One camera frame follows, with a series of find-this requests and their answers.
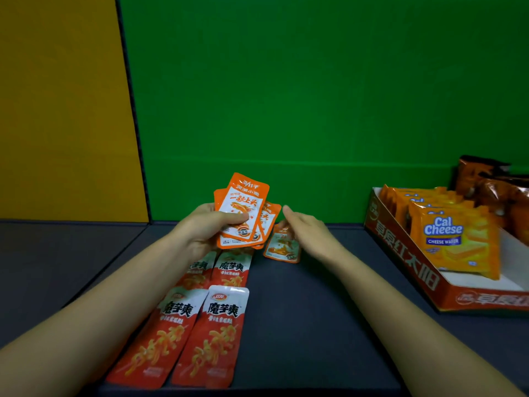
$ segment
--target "cardboard display box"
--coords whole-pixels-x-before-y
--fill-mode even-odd
[[[373,188],[364,226],[402,263],[440,312],[529,313],[529,247],[500,230],[501,278],[438,270],[400,226]]]

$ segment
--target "right hand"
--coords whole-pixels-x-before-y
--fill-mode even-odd
[[[301,247],[322,263],[329,264],[337,259],[339,253],[346,251],[323,221],[293,212],[286,205],[283,206],[283,213]]]

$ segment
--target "hand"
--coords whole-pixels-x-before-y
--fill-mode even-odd
[[[314,216],[293,212],[286,205],[283,206],[283,213],[303,249],[322,263],[329,264],[336,259],[338,253],[347,251],[323,221]]]
[[[189,264],[203,258],[215,247],[215,234],[228,224],[248,220],[248,213],[215,212],[214,203],[197,207],[171,231],[171,236],[183,242],[182,252]]]

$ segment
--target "left hand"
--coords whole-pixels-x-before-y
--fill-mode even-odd
[[[224,226],[244,223],[248,218],[248,213],[216,212],[214,203],[205,203],[178,223],[171,235],[183,240],[183,253],[191,264],[215,247],[215,234]]]

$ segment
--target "forearm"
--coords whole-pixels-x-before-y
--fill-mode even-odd
[[[143,250],[88,293],[0,351],[0,394],[75,394],[188,266],[177,234],[171,233]]]
[[[351,253],[339,250],[327,266],[347,288],[412,395],[523,395]]]

